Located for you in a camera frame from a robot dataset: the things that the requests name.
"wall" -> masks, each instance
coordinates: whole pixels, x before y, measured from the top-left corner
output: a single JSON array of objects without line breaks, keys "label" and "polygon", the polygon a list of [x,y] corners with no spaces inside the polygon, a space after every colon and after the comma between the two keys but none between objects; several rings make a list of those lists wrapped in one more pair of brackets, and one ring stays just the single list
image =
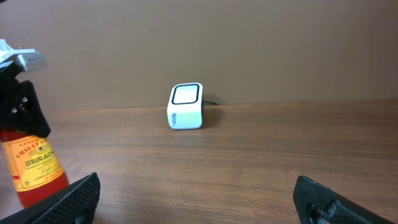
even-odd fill
[{"label": "wall", "polygon": [[47,54],[45,111],[398,97],[396,0],[8,0],[0,38]]}]

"brown table surface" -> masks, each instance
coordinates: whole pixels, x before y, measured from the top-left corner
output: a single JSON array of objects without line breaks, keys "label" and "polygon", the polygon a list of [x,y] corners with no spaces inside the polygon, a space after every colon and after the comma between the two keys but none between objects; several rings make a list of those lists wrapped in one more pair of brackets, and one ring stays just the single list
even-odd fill
[{"label": "brown table surface", "polygon": [[[47,120],[70,182],[98,173],[95,223],[299,223],[299,175],[398,222],[398,101],[206,106],[189,131],[165,108]],[[21,206],[0,161],[2,218]]]}]

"black cable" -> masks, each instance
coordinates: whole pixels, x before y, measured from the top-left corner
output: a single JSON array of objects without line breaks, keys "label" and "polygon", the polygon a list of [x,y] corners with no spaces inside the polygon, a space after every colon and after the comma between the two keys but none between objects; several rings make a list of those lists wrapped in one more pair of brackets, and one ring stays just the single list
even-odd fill
[{"label": "black cable", "polygon": [[212,105],[218,105],[218,103],[213,102],[213,101],[204,100],[204,102],[211,103]]}]

